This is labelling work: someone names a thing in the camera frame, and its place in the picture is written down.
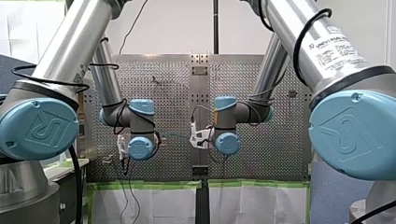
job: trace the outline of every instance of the robotic arm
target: robotic arm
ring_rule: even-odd
[[[0,107],[1,154],[18,161],[38,161],[57,156],[74,143],[78,135],[76,86],[81,85],[93,56],[94,63],[110,62],[102,37],[125,2],[74,2],[32,78],[17,81]],[[126,104],[112,69],[94,66],[92,73],[103,105],[100,120],[112,127],[130,127],[128,153],[135,160],[149,158],[156,148],[153,102],[137,99]]]
[[[313,92],[309,135],[320,157],[333,169],[358,179],[396,179],[393,69],[370,65],[331,22],[332,12],[320,10],[313,0],[249,3],[262,12],[275,33],[253,98],[245,104],[232,96],[216,98],[211,144],[220,153],[233,155],[240,148],[236,123],[271,118],[270,104],[257,103],[270,99],[289,55],[298,78]]]

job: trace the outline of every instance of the logo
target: logo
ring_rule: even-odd
[[[342,154],[357,149],[361,154],[381,148],[383,144],[354,108],[349,108],[320,125],[320,133],[328,146]]]
[[[43,111],[35,117],[25,139],[47,147],[58,147],[69,121]]]

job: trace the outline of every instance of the perforated metal panel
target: perforated metal panel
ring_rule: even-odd
[[[117,71],[122,94],[128,100],[153,99],[156,130],[164,136],[156,156],[135,164],[133,179],[191,179],[189,143],[190,56],[120,56]],[[101,105],[96,89],[92,94],[92,116],[98,118]],[[113,128],[92,120],[96,160],[89,166],[89,181],[123,179]],[[108,163],[108,155],[113,155]]]
[[[209,56],[210,104],[213,105],[214,98],[219,95],[235,95],[239,100],[246,100],[254,87],[261,62],[262,56],[259,55]],[[310,162],[306,133],[309,94],[295,78],[292,67],[288,68],[276,90],[274,118],[259,127],[238,125],[242,149],[226,161],[223,172],[221,164],[207,164],[206,160],[201,160],[205,153],[197,155],[199,149],[191,148],[189,142],[191,100],[197,100],[191,97],[197,94],[196,88],[190,86],[197,85],[191,83],[191,67],[195,66],[191,56],[126,55],[118,56],[117,63],[120,64],[117,74],[123,96],[128,100],[152,98],[156,129],[165,136],[160,151],[152,160],[136,164],[133,179],[190,180],[193,164],[209,165],[209,178],[304,180],[307,176],[307,164]],[[162,85],[155,84],[153,77]],[[207,81],[201,83],[201,79],[198,80],[197,86],[207,90]],[[290,91],[296,91],[297,96],[290,98]],[[112,128],[98,121],[101,105],[94,85],[86,94],[86,144],[92,145],[96,151],[95,160],[89,165],[88,181],[123,179],[117,136]],[[197,122],[206,125],[212,120]]]
[[[251,94],[262,57],[211,56],[210,101],[220,95],[233,95],[246,100]],[[291,98],[290,91],[297,91]],[[307,123],[307,89],[289,66],[275,93],[274,117],[258,127],[238,124],[242,147],[224,164],[210,162],[211,178],[264,178],[276,180],[302,180],[307,176],[309,147],[304,146]],[[213,151],[215,158],[221,156]]]

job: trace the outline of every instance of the wire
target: wire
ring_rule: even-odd
[[[7,96],[0,94],[0,105],[3,104],[3,102],[6,100]]]
[[[125,130],[125,127],[122,127],[121,130],[119,130],[119,131],[117,132],[117,125],[120,125],[120,126],[121,126],[120,118],[121,118],[121,116],[122,116],[122,112],[123,112],[123,110],[125,109],[125,107],[128,105],[128,102],[127,102],[126,99],[122,99],[122,101],[124,102],[124,104],[123,104],[123,106],[120,107],[119,110],[117,111],[116,123],[114,124],[114,127],[113,127],[113,133],[114,133],[114,134],[120,134],[120,133],[122,133],[122,131]]]
[[[318,21],[319,19],[323,17],[331,17],[332,16],[332,10],[329,8],[324,8],[321,11],[319,11],[314,17],[312,17],[304,26],[303,30],[300,32],[296,44],[294,46],[294,51],[293,51],[293,65],[294,65],[294,71],[297,76],[297,78],[306,86],[306,82],[302,76],[302,72],[300,69],[300,62],[299,62],[299,56],[300,56],[300,48],[301,45],[303,44],[303,40],[308,33],[309,29],[311,29],[312,25],[314,25],[315,21]]]
[[[155,151],[151,154],[151,156],[149,156],[147,158],[147,160],[153,158],[157,154],[158,150],[160,150],[160,145],[163,143],[163,140],[161,139],[160,133],[157,132],[157,131],[154,131],[154,134],[155,134],[155,136],[157,136],[158,144],[157,144],[157,147],[155,148]]]
[[[196,106],[194,107],[194,109],[192,110],[192,113],[191,113],[191,122],[194,122],[194,121],[195,121],[195,119],[194,119],[194,114],[195,114],[195,110],[196,110],[197,108],[202,108],[202,109],[208,111],[209,113],[212,112],[212,111],[211,111],[209,108],[207,108],[206,106],[203,106],[203,105],[196,105]]]
[[[148,123],[150,123],[150,124],[151,124],[152,126],[154,126],[154,128],[155,128],[155,123],[154,123],[154,121],[152,121],[151,119],[148,119],[148,118],[144,117],[143,115],[141,115],[141,114],[139,114],[139,113],[134,112],[133,110],[131,110],[131,112],[134,113],[134,114],[135,114],[136,116],[138,116],[139,118],[141,118],[141,119],[147,121]]]
[[[116,63],[90,63],[90,66],[96,66],[96,67],[112,67],[114,70],[119,70],[120,66]]]
[[[74,82],[62,82],[62,81],[56,81],[56,80],[50,80],[50,79],[44,79],[44,78],[38,78],[38,77],[31,77],[29,75],[26,75],[24,73],[20,73],[18,71],[25,70],[25,69],[34,69],[36,68],[36,65],[25,65],[25,66],[17,66],[14,67],[11,70],[11,73],[14,74],[15,76],[18,77],[23,77],[27,78],[32,81],[40,82],[40,83],[49,83],[49,84],[56,84],[56,85],[62,85],[62,86],[72,86],[72,87],[81,87],[80,90],[77,91],[77,93],[86,91],[90,88],[89,85],[83,84],[83,83],[74,83]]]
[[[135,224],[135,223],[136,223],[137,219],[138,219],[139,216],[140,216],[140,209],[141,209],[140,203],[139,203],[139,201],[137,200],[136,196],[134,195],[134,191],[132,190],[132,185],[131,185],[132,171],[134,170],[135,165],[136,165],[136,161],[134,161],[134,163],[132,164],[131,173],[129,173],[129,178],[128,178],[129,191],[131,191],[131,194],[132,194],[132,196],[134,197],[134,201],[135,201],[136,204],[137,204],[137,215],[136,215],[136,217],[134,218],[134,222],[133,222],[132,224]]]
[[[239,101],[238,103],[240,103],[240,104],[242,104],[242,105],[246,105],[246,106],[249,108],[249,110],[253,110],[254,113],[256,113],[257,117],[259,118],[259,122],[258,122],[258,123],[249,123],[249,125],[250,125],[250,126],[253,126],[253,127],[259,126],[259,125],[260,125],[260,122],[262,121],[262,116],[260,115],[259,111],[257,111],[257,109],[254,108],[254,106],[250,105],[250,104],[247,103],[247,102]]]
[[[396,201],[393,201],[391,203],[387,203],[385,205],[382,205],[381,207],[376,208],[375,210],[367,213],[366,215],[356,219],[355,221],[353,221],[351,224],[361,224],[363,223],[363,221],[369,219],[370,217],[376,216],[382,212],[385,212],[391,208],[396,207]]]
[[[81,224],[82,218],[82,178],[81,178],[81,170],[79,169],[78,157],[76,151],[72,146],[69,148],[70,157],[72,158],[73,167],[76,174],[76,196],[77,196],[77,211],[76,211],[76,224]]]
[[[122,224],[123,213],[125,212],[126,208],[128,207],[128,204],[129,204],[129,200],[128,200],[128,197],[126,196],[125,187],[123,186],[123,181],[122,180],[121,180],[121,186],[122,186],[122,191],[123,191],[123,194],[124,194],[124,198],[125,198],[126,204],[125,204],[124,208],[122,209],[122,211],[120,213],[120,224]]]
[[[262,24],[267,28],[269,31],[273,32],[274,29],[265,21],[264,15],[262,15],[262,0],[259,0],[259,16],[260,20],[262,20]]]
[[[122,45],[121,45],[121,48],[120,48],[120,53],[119,53],[119,54],[122,54],[122,49],[123,49],[123,47],[125,46],[126,39],[128,38],[128,35],[129,35],[129,34],[132,32],[132,30],[134,29],[134,26],[136,25],[137,20],[139,20],[140,14],[142,14],[143,8],[145,8],[145,5],[146,5],[147,2],[148,2],[148,0],[146,0],[146,1],[143,3],[142,7],[140,8],[139,13],[138,13],[137,16],[136,16],[136,19],[134,19],[134,23],[132,24],[131,29],[128,31],[128,33],[127,33],[126,36],[124,37],[123,42],[122,42]]]
[[[212,134],[212,130],[213,130],[214,126],[215,126],[215,124],[213,124],[212,126],[209,126],[209,128],[210,128],[209,136],[206,139],[206,141],[207,141],[207,153],[209,154],[210,160],[212,160],[215,163],[222,164],[222,163],[225,162],[225,160],[227,160],[228,157],[224,157],[223,161],[216,160],[216,158],[213,156],[213,154],[212,154],[212,152],[210,150],[210,147],[209,147],[210,143],[212,142],[212,139],[210,138],[210,135]]]

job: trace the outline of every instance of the white backdrop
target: white backdrop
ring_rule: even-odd
[[[106,34],[113,52],[143,4],[126,4]],[[361,54],[375,64],[396,67],[396,3],[392,0],[319,0]],[[213,52],[212,0],[148,0],[124,53]],[[37,63],[64,17],[64,3],[0,1],[0,54]],[[270,33],[247,3],[219,0],[219,52],[264,54]]]

